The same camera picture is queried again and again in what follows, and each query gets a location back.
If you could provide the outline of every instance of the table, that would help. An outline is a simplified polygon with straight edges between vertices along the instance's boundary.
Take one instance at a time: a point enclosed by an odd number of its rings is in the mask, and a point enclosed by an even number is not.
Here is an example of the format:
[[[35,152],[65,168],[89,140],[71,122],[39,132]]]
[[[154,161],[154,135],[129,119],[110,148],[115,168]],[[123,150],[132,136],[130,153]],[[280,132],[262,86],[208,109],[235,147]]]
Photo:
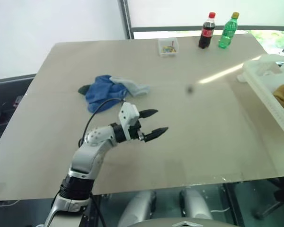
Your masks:
[[[218,36],[206,50],[198,39],[179,38],[178,55],[168,58],[158,55],[157,40],[55,45],[0,139],[0,200],[56,194],[90,117],[77,89],[104,74],[150,85],[148,95],[127,101],[159,110],[141,120],[143,132],[169,130],[111,150],[95,194],[284,176],[284,132],[236,80],[241,64],[265,51],[249,34],[236,35],[226,50]],[[97,114],[90,127],[117,122],[119,109]]]

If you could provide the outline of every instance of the red bottle cap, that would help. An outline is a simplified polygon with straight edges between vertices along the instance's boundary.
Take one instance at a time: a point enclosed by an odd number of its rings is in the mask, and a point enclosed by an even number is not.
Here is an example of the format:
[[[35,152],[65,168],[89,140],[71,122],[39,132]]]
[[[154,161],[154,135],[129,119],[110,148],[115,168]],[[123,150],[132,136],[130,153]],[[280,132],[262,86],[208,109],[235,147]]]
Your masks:
[[[209,17],[209,18],[214,18],[215,16],[216,16],[216,13],[210,12],[208,17]]]

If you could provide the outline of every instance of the red label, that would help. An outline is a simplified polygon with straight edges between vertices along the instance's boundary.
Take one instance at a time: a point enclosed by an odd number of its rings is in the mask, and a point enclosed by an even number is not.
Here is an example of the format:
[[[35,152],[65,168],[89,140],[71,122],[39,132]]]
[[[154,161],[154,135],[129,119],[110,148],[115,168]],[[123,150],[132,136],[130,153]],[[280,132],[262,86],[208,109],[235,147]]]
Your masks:
[[[202,35],[205,37],[212,37],[213,35],[213,30],[206,30],[206,29],[202,29]]]

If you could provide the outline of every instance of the black cable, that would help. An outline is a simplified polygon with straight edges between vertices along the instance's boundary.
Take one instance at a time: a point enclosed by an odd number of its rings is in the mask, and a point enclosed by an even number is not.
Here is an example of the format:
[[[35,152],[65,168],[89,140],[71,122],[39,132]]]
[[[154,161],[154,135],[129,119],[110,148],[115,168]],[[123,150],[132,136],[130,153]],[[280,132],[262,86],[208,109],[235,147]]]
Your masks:
[[[104,217],[103,217],[103,215],[102,215],[102,213],[101,213],[101,211],[100,211],[100,208],[99,208],[98,204],[96,203],[96,200],[95,200],[95,197],[94,197],[93,193],[90,192],[89,196],[90,196],[92,202],[93,202],[94,205],[95,205],[95,208],[96,208],[97,213],[98,213],[98,215],[99,215],[99,217],[100,217],[102,226],[103,226],[103,227],[107,227],[107,225],[106,225],[106,223],[105,223],[105,220],[104,220]]]
[[[88,128],[88,126],[89,126],[89,123],[90,123],[91,119],[93,119],[93,117],[95,116],[95,114],[99,111],[99,109],[100,109],[105,103],[108,103],[108,102],[114,101],[114,100],[118,100],[118,101],[120,101],[120,102],[124,102],[124,100],[122,100],[122,99],[120,99],[120,98],[110,98],[110,99],[104,101],[103,103],[101,103],[101,105],[98,106],[98,108],[94,111],[94,113],[91,115],[89,121],[87,122],[87,124],[86,124],[86,126],[85,126],[85,129],[84,129],[84,131],[83,131],[83,135],[82,135],[81,141],[79,140],[79,143],[78,143],[79,147],[81,147],[82,144],[83,144],[83,142],[84,142],[84,136],[85,136],[85,133],[86,133],[86,131],[87,131],[87,128]]]

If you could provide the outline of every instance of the transparent container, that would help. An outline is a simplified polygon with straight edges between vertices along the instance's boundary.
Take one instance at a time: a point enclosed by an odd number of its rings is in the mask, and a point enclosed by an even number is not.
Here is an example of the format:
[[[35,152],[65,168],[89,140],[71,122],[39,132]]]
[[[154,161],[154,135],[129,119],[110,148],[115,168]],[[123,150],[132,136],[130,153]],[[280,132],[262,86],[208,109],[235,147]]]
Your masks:
[[[177,38],[158,39],[158,48],[159,48],[159,55],[162,57],[175,56],[179,53],[178,39]]]
[[[284,61],[284,56],[265,54],[259,60],[247,61],[243,65],[243,77],[284,131],[284,108],[273,96],[284,84],[284,64],[279,68],[277,61]]]

